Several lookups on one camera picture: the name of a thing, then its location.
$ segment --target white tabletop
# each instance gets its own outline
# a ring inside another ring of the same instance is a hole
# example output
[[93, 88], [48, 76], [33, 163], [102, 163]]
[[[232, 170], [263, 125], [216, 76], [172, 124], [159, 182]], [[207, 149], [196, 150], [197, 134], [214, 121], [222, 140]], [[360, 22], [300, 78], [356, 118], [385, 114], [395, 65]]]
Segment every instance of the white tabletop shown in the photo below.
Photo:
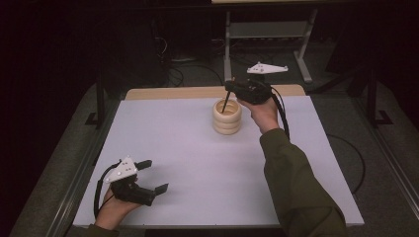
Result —
[[[260, 131], [243, 110], [233, 135], [216, 133], [212, 106], [219, 98], [122, 101], [73, 224], [93, 223], [96, 183], [129, 155], [152, 160], [138, 173], [147, 189], [169, 183], [152, 206], [122, 225], [138, 228], [280, 226], [264, 178]], [[292, 143], [307, 155], [314, 175], [341, 207], [347, 224], [363, 224], [315, 108], [307, 96], [284, 97]], [[102, 196], [108, 185], [104, 185]]]

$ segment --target stacked rings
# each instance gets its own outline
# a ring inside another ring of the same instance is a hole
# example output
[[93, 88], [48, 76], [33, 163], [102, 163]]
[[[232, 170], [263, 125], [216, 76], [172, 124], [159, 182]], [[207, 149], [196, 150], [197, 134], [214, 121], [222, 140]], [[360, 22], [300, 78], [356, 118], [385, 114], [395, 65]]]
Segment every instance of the stacked rings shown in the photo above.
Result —
[[222, 113], [225, 99], [217, 101], [212, 108], [212, 126], [218, 133], [230, 135], [237, 132], [241, 125], [241, 106], [228, 100]]

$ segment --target jacket sleeve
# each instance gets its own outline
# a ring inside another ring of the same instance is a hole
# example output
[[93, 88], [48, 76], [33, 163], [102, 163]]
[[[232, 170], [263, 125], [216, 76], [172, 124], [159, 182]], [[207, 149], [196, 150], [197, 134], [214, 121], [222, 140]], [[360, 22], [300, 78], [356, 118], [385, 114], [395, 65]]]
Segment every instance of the jacket sleeve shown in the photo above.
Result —
[[265, 178], [278, 219], [289, 236], [347, 236], [345, 217], [315, 179], [305, 154], [282, 129], [260, 138]]
[[116, 230], [107, 230], [91, 224], [87, 228], [86, 237], [118, 237], [119, 234]]

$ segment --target white mount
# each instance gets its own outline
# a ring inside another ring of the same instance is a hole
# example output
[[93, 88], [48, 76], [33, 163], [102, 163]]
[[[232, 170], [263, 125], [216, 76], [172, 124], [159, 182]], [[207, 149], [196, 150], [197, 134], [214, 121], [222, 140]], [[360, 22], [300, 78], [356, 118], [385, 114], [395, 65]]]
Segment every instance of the white mount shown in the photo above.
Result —
[[273, 66], [269, 64], [263, 64], [258, 62], [258, 64], [252, 66], [251, 68], [247, 69], [247, 73], [253, 74], [268, 74], [268, 73], [275, 73], [275, 72], [285, 72], [288, 71], [288, 67], [281, 67], [281, 66]]
[[108, 178], [105, 180], [106, 183], [111, 183], [114, 181], [118, 181], [121, 180], [123, 178], [126, 178], [128, 176], [131, 175], [135, 175], [136, 174], [136, 167], [135, 164], [133, 163], [132, 159], [127, 156], [121, 163], [120, 165], [115, 168], [115, 170], [111, 173], [110, 176], [108, 176]]

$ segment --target hand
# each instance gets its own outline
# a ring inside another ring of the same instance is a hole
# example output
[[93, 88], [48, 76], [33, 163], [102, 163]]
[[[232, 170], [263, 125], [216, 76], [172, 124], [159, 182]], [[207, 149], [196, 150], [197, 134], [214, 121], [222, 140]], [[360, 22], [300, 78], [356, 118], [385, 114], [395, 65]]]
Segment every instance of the hand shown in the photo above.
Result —
[[251, 117], [259, 126], [262, 134], [280, 127], [278, 124], [278, 108], [272, 98], [262, 105], [252, 105], [240, 99], [237, 99], [237, 102], [250, 110]]
[[111, 188], [109, 188], [104, 196], [104, 203], [99, 210], [95, 225], [113, 230], [120, 225], [126, 215], [140, 206], [141, 204], [138, 203], [115, 198]]

